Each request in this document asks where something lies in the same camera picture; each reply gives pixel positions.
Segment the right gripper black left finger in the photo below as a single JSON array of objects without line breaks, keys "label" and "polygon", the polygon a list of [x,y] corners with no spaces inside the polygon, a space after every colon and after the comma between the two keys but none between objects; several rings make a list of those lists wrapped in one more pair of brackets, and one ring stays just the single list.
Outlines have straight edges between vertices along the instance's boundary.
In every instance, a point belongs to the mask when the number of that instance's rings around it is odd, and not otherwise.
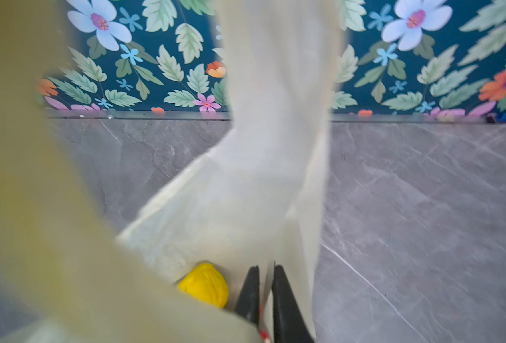
[{"label": "right gripper black left finger", "polygon": [[251,267],[244,280],[239,297],[237,298],[234,313],[241,318],[259,325],[260,321],[260,269]]}]

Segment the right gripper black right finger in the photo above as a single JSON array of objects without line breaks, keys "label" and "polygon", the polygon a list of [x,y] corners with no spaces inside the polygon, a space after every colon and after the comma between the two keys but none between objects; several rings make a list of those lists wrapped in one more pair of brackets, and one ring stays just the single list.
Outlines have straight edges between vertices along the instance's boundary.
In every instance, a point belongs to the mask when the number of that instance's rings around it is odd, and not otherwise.
[{"label": "right gripper black right finger", "polygon": [[314,343],[281,265],[274,268],[272,295],[274,342]]}]

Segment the cream plastic bag orange print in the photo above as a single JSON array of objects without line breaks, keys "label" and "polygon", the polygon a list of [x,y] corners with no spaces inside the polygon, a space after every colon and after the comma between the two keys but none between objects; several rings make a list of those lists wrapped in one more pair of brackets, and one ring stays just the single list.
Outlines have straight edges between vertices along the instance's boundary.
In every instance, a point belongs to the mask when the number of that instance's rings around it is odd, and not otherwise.
[{"label": "cream plastic bag orange print", "polygon": [[175,288],[198,262],[243,282],[286,271],[307,333],[323,222],[333,1],[218,1],[230,131],[108,228],[58,149],[33,86],[63,54],[51,1],[0,1],[0,290],[61,342],[258,342],[254,326]]}]

